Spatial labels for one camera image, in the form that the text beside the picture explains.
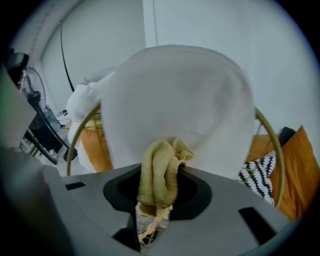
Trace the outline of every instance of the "zigzag pattern fabric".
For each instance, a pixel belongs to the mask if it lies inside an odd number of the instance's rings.
[[[261,157],[246,163],[240,170],[237,180],[271,205],[275,205],[272,197],[272,182],[269,178],[275,167],[275,156]]]

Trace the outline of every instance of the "gray plastic surface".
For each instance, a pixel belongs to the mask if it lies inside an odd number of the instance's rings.
[[[125,227],[128,215],[112,208],[104,198],[107,181],[135,169],[139,164],[113,171],[63,177],[64,184],[83,182],[86,186],[70,190],[76,204],[98,227],[113,235]],[[289,222],[276,208],[237,181],[186,167],[206,181],[212,189],[209,206],[192,220],[170,221],[169,227],[150,246],[148,255],[239,255],[259,246],[238,210],[254,207],[277,233]]]
[[[5,181],[1,185],[6,197],[43,241],[67,255],[138,255],[112,238],[126,227],[130,216],[115,210],[103,195],[107,181],[137,166],[61,178],[57,169],[28,155],[0,150],[1,180]],[[239,255],[256,249],[259,244],[238,212],[246,207],[255,208],[276,233],[289,223],[245,185],[198,169],[185,170],[210,185],[212,200],[196,218],[170,221],[148,255]],[[85,186],[67,190],[66,184],[76,182]]]

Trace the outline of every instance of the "white fabric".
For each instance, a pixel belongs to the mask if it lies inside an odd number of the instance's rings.
[[[104,68],[104,69],[101,69],[99,70],[98,72],[92,74],[91,76],[89,77],[85,77],[83,79],[82,82],[80,82],[81,85],[88,85],[90,83],[98,83],[99,81],[101,81],[103,78],[109,76],[110,74],[112,74],[113,72],[115,72],[116,70],[116,67],[114,66],[111,66],[111,67],[108,67],[108,68]]]
[[[273,150],[265,156],[245,163],[239,171],[237,180],[244,183],[259,197],[264,198],[271,205],[275,204],[272,197],[272,182],[270,175],[276,167],[276,152]]]
[[[120,67],[101,100],[114,168],[141,163],[155,140],[180,138],[188,165],[236,179],[250,148],[255,109],[241,69],[213,50],[164,45]]]
[[[82,120],[100,102],[102,90],[108,86],[109,80],[114,73],[112,72],[99,82],[91,82],[88,85],[79,84],[75,88],[66,104],[66,110],[72,122],[67,136],[70,143],[74,139]],[[77,140],[75,148],[78,153],[79,163],[88,171],[94,172],[95,168],[90,162],[80,138]]]

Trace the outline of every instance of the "orange cushion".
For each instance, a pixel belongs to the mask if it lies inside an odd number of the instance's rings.
[[[268,152],[274,149],[274,144],[268,134],[255,135],[251,143],[251,148],[246,159],[246,162],[255,161],[263,157]]]
[[[83,129],[80,134],[84,150],[96,172],[113,169],[108,145],[102,130]]]
[[[280,210],[291,221],[303,216],[312,203],[320,184],[320,170],[304,127],[282,147],[285,168],[284,192]],[[280,168],[270,175],[272,196],[278,197]]]

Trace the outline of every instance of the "yellow cloth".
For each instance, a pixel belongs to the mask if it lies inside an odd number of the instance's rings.
[[[90,129],[90,130],[96,130],[96,129],[103,129],[102,127],[102,120],[101,119],[96,119],[96,120],[89,120],[86,124],[85,124],[85,128],[86,129]]]
[[[280,211],[294,221],[308,211],[320,185],[320,169],[304,127],[282,147],[284,158],[284,191]],[[273,198],[278,197],[280,167],[271,173]]]
[[[268,134],[255,135],[253,136],[249,155],[245,162],[252,162],[259,158],[262,158],[264,155],[274,149],[274,144],[272,143],[271,138]]]
[[[103,130],[83,129],[80,138],[96,172],[111,171],[113,165]]]
[[[155,141],[144,153],[137,201],[140,214],[156,216],[147,230],[138,236],[141,241],[151,234],[157,223],[168,215],[178,195],[178,167],[192,160],[194,153],[180,140],[171,144],[166,140]]]

